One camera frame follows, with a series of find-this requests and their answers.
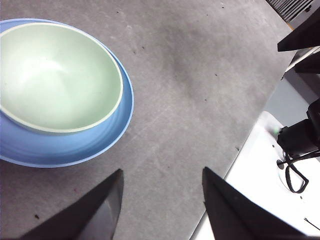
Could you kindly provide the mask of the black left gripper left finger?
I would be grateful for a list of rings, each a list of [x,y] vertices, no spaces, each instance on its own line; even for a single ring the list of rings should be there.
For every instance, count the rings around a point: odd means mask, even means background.
[[[21,240],[111,240],[122,208],[124,172],[116,170]]]

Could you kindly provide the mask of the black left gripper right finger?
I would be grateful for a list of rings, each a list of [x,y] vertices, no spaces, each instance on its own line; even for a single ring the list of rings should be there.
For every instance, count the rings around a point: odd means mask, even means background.
[[[216,240],[311,240],[255,204],[210,168],[202,170],[204,205]]]

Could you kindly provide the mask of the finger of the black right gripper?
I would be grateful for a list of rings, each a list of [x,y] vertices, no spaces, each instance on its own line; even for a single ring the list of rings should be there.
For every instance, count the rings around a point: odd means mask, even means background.
[[[296,64],[297,73],[320,73],[320,53],[314,53]]]
[[[320,16],[311,15],[277,44],[279,52],[293,51],[320,45]]]

